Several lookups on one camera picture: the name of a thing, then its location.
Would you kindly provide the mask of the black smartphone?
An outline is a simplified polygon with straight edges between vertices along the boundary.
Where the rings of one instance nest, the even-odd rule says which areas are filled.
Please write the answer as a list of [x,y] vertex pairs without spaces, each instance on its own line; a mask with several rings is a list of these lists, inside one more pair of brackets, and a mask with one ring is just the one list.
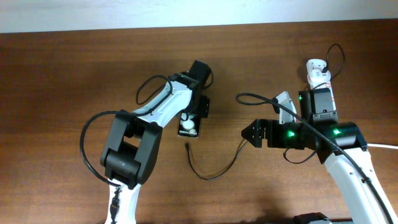
[[199,135],[200,119],[196,114],[181,113],[178,131],[179,136],[197,138]]

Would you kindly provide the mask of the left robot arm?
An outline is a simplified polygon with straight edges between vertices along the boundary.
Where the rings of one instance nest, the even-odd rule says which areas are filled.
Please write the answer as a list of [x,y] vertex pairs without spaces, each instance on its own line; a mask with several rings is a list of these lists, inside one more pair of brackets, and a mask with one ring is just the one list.
[[210,87],[211,68],[194,61],[187,72],[175,73],[140,103],[141,108],[114,117],[100,164],[111,181],[107,223],[135,223],[141,186],[154,170],[163,129],[179,117],[179,136],[197,138],[201,119],[208,117],[210,100],[203,90]]

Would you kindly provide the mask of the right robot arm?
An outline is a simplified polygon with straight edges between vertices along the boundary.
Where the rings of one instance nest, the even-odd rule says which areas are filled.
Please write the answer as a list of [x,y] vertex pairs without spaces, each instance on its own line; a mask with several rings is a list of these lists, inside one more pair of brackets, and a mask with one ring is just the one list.
[[316,88],[298,94],[301,113],[286,92],[272,99],[252,94],[258,104],[270,104],[278,120],[256,119],[241,135],[254,147],[266,139],[269,148],[311,149],[336,182],[354,223],[397,223],[392,208],[374,171],[368,144],[353,122],[341,123],[332,90]]

